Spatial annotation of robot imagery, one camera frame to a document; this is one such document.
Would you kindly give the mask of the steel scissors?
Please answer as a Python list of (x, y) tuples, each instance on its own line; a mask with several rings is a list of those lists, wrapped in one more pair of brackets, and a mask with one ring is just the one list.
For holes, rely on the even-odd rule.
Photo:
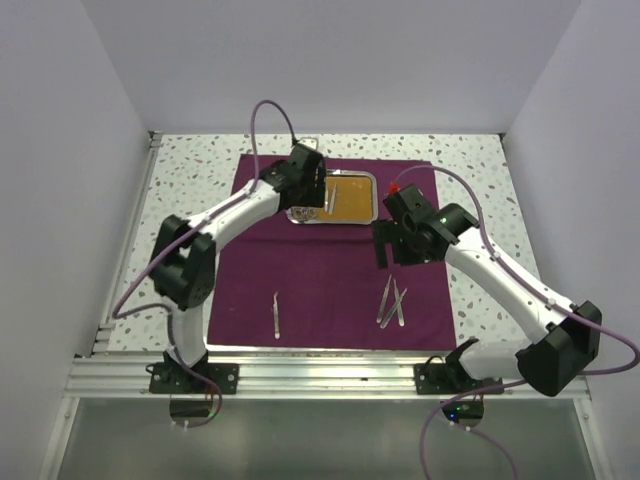
[(303, 211), (306, 207), (292, 207), (291, 208), (291, 217), (296, 221), (305, 221), (303, 219)]

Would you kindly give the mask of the steel tweezers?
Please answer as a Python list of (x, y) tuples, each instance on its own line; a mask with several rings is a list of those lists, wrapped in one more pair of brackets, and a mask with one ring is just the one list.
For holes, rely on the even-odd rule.
[(279, 340), (281, 337), (278, 295), (279, 295), (279, 292), (276, 291), (273, 295), (273, 304), (272, 304), (273, 321), (274, 321), (274, 338), (276, 340)]
[(337, 198), (337, 184), (334, 183), (330, 192), (329, 201), (327, 205), (327, 213), (329, 215), (333, 215), (336, 198)]

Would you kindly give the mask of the steel tray yellow liner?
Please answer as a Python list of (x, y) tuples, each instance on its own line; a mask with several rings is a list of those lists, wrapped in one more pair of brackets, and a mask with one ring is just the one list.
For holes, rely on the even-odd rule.
[[(327, 213), (332, 186), (337, 184), (337, 198), (333, 215)], [(369, 225), (378, 218), (378, 189), (375, 176), (366, 171), (344, 169), (329, 170), (324, 205), (317, 209), (317, 217), (309, 221), (296, 221), (294, 224), (328, 225)]]

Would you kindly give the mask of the steel scalpel handle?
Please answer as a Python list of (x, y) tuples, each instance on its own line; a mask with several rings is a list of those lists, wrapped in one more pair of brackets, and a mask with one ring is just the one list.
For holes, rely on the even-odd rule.
[(391, 318), (393, 317), (393, 315), (398, 311), (399, 307), (402, 305), (402, 300), (404, 299), (404, 296), (406, 295), (407, 290), (404, 289), (396, 298), (394, 304), (392, 305), (391, 309), (383, 316), (381, 322), (380, 322), (380, 328), (381, 329), (385, 329), (388, 325), (388, 323), (390, 322)]
[(380, 305), (379, 305), (378, 312), (377, 312), (377, 315), (376, 315), (376, 323), (378, 325), (381, 325), (382, 320), (383, 320), (383, 315), (385, 313), (385, 307), (386, 307), (386, 303), (387, 303), (387, 300), (388, 300), (388, 295), (389, 295), (389, 290), (390, 290), (392, 278), (393, 278), (392, 274), (389, 274), (387, 282), (386, 282), (385, 287), (383, 289)]
[(399, 326), (403, 327), (405, 325), (405, 320), (404, 320), (404, 313), (402, 309), (402, 300), (404, 298), (404, 295), (406, 294), (406, 290), (401, 292), (397, 286), (396, 280), (393, 280), (393, 288), (394, 288), (394, 296), (395, 296), (395, 303), (394, 303), (395, 314), (397, 316)]

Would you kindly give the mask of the purple cloth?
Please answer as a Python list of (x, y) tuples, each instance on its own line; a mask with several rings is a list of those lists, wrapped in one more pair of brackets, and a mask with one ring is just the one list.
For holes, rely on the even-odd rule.
[[(393, 280), (407, 290), (405, 325), (396, 314)], [(274, 338), (273, 295), (280, 332)], [(456, 345), (446, 267), (376, 264), (365, 225), (296, 225), (279, 213), (250, 227), (220, 253), (207, 340), (211, 344), (386, 350), (451, 350)]]

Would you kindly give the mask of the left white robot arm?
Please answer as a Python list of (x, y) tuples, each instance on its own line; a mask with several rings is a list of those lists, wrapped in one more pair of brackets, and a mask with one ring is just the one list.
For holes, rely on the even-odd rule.
[(320, 207), (324, 202), (327, 168), (324, 157), (297, 143), (290, 155), (265, 168), (230, 198), (161, 224), (149, 278), (168, 311), (169, 345), (162, 361), (148, 366), (153, 394), (194, 394), (226, 391), (221, 368), (208, 363), (204, 339), (204, 303), (215, 286), (216, 259), (236, 237), (256, 223), (291, 207)]

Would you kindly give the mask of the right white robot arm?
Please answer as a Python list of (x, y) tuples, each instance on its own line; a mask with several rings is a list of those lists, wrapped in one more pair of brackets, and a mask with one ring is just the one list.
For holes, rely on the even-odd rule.
[(589, 301), (577, 305), (544, 286), (501, 250), (462, 206), (436, 208), (413, 184), (394, 187), (383, 204), (390, 217), (372, 226), (379, 267), (445, 262), (491, 296), (525, 335), (522, 341), (508, 342), (470, 338), (442, 362), (417, 365), (418, 392), (464, 393), (516, 379), (554, 397), (596, 358), (599, 331), (570, 316), (601, 324), (601, 311)]

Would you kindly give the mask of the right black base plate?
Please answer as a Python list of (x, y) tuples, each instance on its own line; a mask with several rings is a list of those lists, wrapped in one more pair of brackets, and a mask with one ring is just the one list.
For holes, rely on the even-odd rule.
[(504, 392), (501, 380), (473, 379), (457, 361), (432, 356), (413, 366), (413, 379), (418, 395), (456, 395), (480, 388), (496, 387), (491, 394)]

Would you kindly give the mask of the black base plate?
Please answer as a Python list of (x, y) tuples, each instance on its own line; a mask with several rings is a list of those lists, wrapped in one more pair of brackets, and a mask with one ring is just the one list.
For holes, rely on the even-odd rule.
[(413, 379), (418, 395), (456, 395), (480, 388), (496, 387), (491, 394), (504, 392), (501, 380), (473, 379), (457, 361), (432, 356), (413, 366)]
[[(179, 364), (157, 362), (145, 367), (150, 375), (152, 394), (189, 395), (213, 393), (213, 388), (200, 378), (186, 372)], [(194, 371), (217, 385), (223, 395), (235, 395), (239, 380), (239, 365), (232, 363), (201, 363)]]

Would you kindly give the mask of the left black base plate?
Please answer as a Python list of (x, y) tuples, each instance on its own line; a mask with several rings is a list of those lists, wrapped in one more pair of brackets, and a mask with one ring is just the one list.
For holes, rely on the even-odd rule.
[[(213, 388), (200, 378), (186, 372), (179, 364), (157, 362), (145, 367), (150, 375), (152, 394), (189, 395), (213, 393)], [(239, 380), (239, 365), (232, 363), (201, 363), (194, 371), (217, 385), (223, 395), (235, 395)]]

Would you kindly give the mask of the aluminium left rail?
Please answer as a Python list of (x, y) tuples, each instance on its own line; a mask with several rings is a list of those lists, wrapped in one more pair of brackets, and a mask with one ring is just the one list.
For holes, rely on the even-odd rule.
[(140, 215), (144, 208), (147, 189), (155, 167), (156, 159), (161, 148), (164, 133), (153, 131), (149, 133), (149, 149), (144, 162), (141, 180), (136, 188), (133, 206), (128, 216), (124, 241), (118, 254), (116, 270), (107, 293), (107, 301), (102, 311), (102, 318), (97, 326), (90, 356), (109, 355), (108, 344), (112, 330), (115, 328), (112, 312), (121, 296), (121, 287), (126, 277), (130, 254), (137, 234)]

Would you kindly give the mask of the aluminium rail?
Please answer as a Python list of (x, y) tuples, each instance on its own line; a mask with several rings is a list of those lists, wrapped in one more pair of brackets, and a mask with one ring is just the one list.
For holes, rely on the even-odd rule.
[(102, 311), (102, 318), (97, 326), (90, 356), (109, 355), (108, 344), (112, 330), (115, 328), (112, 312), (121, 296), (121, 287), (126, 277), (130, 254), (137, 234), (140, 215), (144, 208), (147, 189), (155, 167), (156, 159), (161, 148), (164, 133), (153, 131), (149, 133), (149, 149), (144, 162), (141, 180), (136, 188), (133, 206), (128, 216), (124, 241), (118, 254), (116, 270), (107, 293), (107, 301)]
[[(151, 395), (146, 366), (151, 355), (98, 355), (76, 359), (64, 387), (68, 397), (144, 398)], [(409, 400), (417, 396), (415, 356), (315, 355), (268, 352), (212, 355), (214, 363), (236, 363), (235, 399)]]

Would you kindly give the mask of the aluminium front rail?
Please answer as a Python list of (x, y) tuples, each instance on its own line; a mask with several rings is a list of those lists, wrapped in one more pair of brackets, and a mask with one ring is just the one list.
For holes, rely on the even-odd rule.
[[(68, 397), (144, 398), (151, 395), (146, 366), (151, 355), (98, 355), (76, 359), (64, 387)], [(214, 363), (236, 363), (235, 399), (409, 400), (417, 396), (415, 356), (315, 355), (268, 352), (212, 355)]]

